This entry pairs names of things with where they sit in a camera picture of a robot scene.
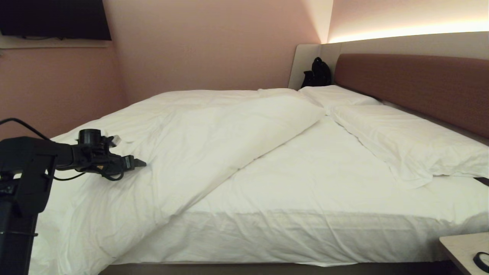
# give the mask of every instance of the cable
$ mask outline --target cable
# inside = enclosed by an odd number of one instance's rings
[[[11,117],[11,118],[7,118],[7,119],[4,119],[4,120],[0,120],[0,125],[4,124],[4,123],[7,123],[9,121],[13,121],[13,122],[16,122],[22,126],[24,126],[25,128],[31,130],[32,132],[34,132],[36,135],[42,137],[43,139],[45,140],[50,140],[48,137],[46,137],[45,135],[41,134],[41,132],[39,132],[38,130],[34,129],[34,127],[30,126],[29,124],[23,122],[22,120],[18,119],[18,118],[14,118],[14,117]]]
[[[76,175],[76,176],[71,177],[71,178],[68,178],[68,179],[58,179],[58,178],[56,178],[55,176],[53,176],[53,179],[55,179],[55,180],[57,180],[57,181],[65,182],[65,181],[71,181],[71,180],[74,180],[74,179],[76,179],[76,178],[78,178],[78,177],[83,176],[84,174],[86,174],[86,173],[81,173],[81,174],[79,174],[79,175]]]
[[[98,167],[93,167],[92,169],[97,171],[102,177],[108,179],[109,181],[111,182],[116,182],[116,181],[119,181],[121,180],[123,177],[124,177],[124,169],[120,167],[120,176],[118,178],[113,178],[109,175],[107,175],[107,173],[105,173],[102,169],[99,169]]]
[[[50,176],[50,175],[48,175],[48,174],[44,174],[44,176],[45,176],[46,178],[48,178],[48,179],[57,180],[57,181],[61,181],[61,182],[66,182],[66,181],[71,181],[71,180],[74,180],[74,179],[76,179],[76,178],[78,178],[78,177],[81,177],[81,176],[83,176],[84,174],[86,174],[86,173],[81,173],[81,174],[78,174],[78,175],[76,175],[76,176],[74,176],[74,177],[71,177],[71,178],[68,178],[68,179],[59,179],[59,178],[56,178],[55,176]]]

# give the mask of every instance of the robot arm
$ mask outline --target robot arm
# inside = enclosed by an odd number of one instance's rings
[[[37,216],[46,207],[55,169],[97,173],[116,181],[124,172],[146,166],[133,156],[112,154],[113,140],[87,129],[80,131],[77,145],[32,137],[0,141],[2,274],[27,274]]]

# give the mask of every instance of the bedside table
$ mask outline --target bedside table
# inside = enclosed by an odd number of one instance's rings
[[[440,237],[440,242],[450,260],[465,275],[489,275],[473,261],[478,252],[489,253],[489,232]]]

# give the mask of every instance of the black backpack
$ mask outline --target black backpack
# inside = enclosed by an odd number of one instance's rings
[[[330,68],[319,57],[314,59],[312,70],[305,71],[304,74],[304,82],[301,88],[305,86],[318,87],[331,85]]]

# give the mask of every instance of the wall-mounted tv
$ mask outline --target wall-mounted tv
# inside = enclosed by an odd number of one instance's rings
[[[2,35],[111,40],[102,0],[0,0]]]

